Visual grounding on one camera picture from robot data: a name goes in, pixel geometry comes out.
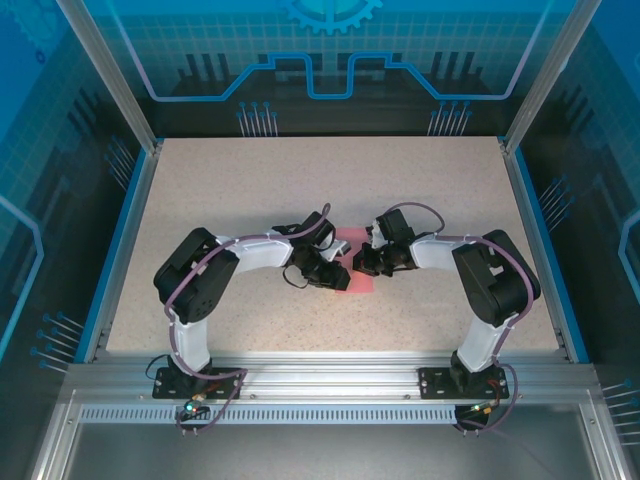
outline blue frame edge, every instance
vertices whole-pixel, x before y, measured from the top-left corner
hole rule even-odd
[[[100,273],[100,279],[98,280],[98,285],[96,286],[96,293],[93,295],[91,307],[89,308],[89,313],[87,315],[87,321],[84,325],[82,336],[80,337],[80,343],[78,344],[78,349],[76,350],[76,354],[73,359],[74,363],[83,363],[83,359],[87,354],[87,351],[89,350],[91,336],[93,330],[96,328],[96,323],[98,321],[98,312],[100,311],[100,305],[102,305],[102,301],[104,300],[107,283],[109,281],[109,276],[111,275],[111,270],[113,269],[116,253],[118,251],[118,248],[120,248],[120,244],[122,243],[124,226],[125,223],[127,223],[127,218],[129,217],[131,203],[133,202],[133,196],[136,192],[136,189],[138,188],[138,182],[140,181],[140,174],[142,172],[142,167],[144,166],[144,163],[146,161],[146,156],[147,153],[144,149],[141,148],[140,153],[138,154],[138,159],[136,161],[136,166],[133,170],[133,174],[131,175],[131,181],[129,182],[127,194],[125,195],[124,202],[122,203],[122,209],[120,210],[120,215],[118,216],[118,222],[116,223],[116,228],[113,232],[113,237],[111,238],[111,244],[109,245],[107,258],[105,258],[104,266],[102,267],[102,273]]]
[[[560,298],[560,305],[562,306],[562,310],[564,311],[564,315],[567,320],[567,327],[569,328],[568,333],[571,336],[571,341],[573,342],[573,347],[576,351],[576,356],[578,357],[576,360],[579,363],[589,363],[589,355],[587,354],[587,349],[584,345],[582,334],[580,333],[578,320],[576,319],[575,312],[573,311],[573,306],[571,305],[571,300],[569,299],[569,292],[567,290],[566,284],[564,283],[562,272],[560,271],[560,264],[558,263],[556,252],[553,249],[553,244],[551,243],[551,236],[549,235],[547,226],[544,223],[542,209],[540,208],[540,204],[538,203],[538,197],[536,196],[535,190],[533,188],[533,182],[531,181],[531,176],[529,175],[529,169],[527,168],[527,165],[524,161],[524,155],[522,154],[520,147],[516,149],[515,157],[518,163],[518,168],[520,169],[520,172],[522,174],[522,180],[527,191],[527,197],[529,198],[529,202],[531,203],[531,209],[533,210],[536,225],[538,227],[538,231],[540,232],[540,238],[542,238],[542,248],[544,249],[544,253],[549,260],[549,265],[551,266],[551,275],[553,276],[553,279],[555,281],[556,289],[558,291],[558,297]]]

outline speckled tabletop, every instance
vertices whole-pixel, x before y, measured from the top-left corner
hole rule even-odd
[[[331,202],[338,227],[369,225],[401,201],[428,203],[448,234],[509,233],[533,265],[494,137],[168,139],[164,143],[107,344],[112,354],[162,352],[167,318],[157,269],[195,227],[262,233],[301,222]],[[426,211],[405,216],[433,228]],[[418,270],[376,278],[373,293],[297,290],[280,269],[235,277],[209,320],[218,351],[451,351],[471,320],[457,274]],[[507,350],[555,350],[544,298]]]

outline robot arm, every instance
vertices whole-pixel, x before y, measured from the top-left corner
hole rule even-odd
[[[173,303],[176,314],[177,355],[191,369],[206,373],[210,366],[207,348],[207,317],[216,308],[231,278],[238,273],[264,267],[297,266],[310,285],[346,290],[349,274],[334,258],[348,252],[346,241],[335,239],[335,228],[325,220],[305,235],[284,239],[283,235],[302,232],[320,219],[312,213],[302,225],[273,227],[263,238],[238,241],[215,255],[184,288]],[[230,240],[216,237],[204,228],[193,230],[156,273],[153,283],[160,301],[166,303],[191,269],[212,249]],[[172,353],[175,368],[176,353]]]
[[[474,374],[492,366],[509,322],[526,307],[528,293],[523,278],[506,258],[486,245],[469,243],[464,237],[416,236],[398,209],[376,218],[367,231],[371,243],[363,244],[354,257],[355,271],[389,277],[399,269],[458,272],[474,313],[464,342],[452,355],[451,376],[458,389],[465,390]],[[483,238],[515,259],[537,299],[540,284],[509,236],[494,230]]]

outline glass wall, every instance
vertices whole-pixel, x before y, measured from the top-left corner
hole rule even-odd
[[[0,465],[17,479],[30,473],[140,147],[55,2],[2,3],[0,71]]]
[[[573,4],[87,2],[159,136],[504,134]]]
[[[639,21],[638,2],[602,2],[522,143],[587,352],[605,386],[630,378],[636,388]]]

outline pink target area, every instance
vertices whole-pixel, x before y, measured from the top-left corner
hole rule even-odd
[[[367,231],[364,228],[337,228],[336,239],[346,240],[351,245],[351,250],[345,256],[336,257],[351,277],[347,290],[338,293],[373,293],[373,277],[353,271],[353,257],[362,250],[362,244],[369,241]]]

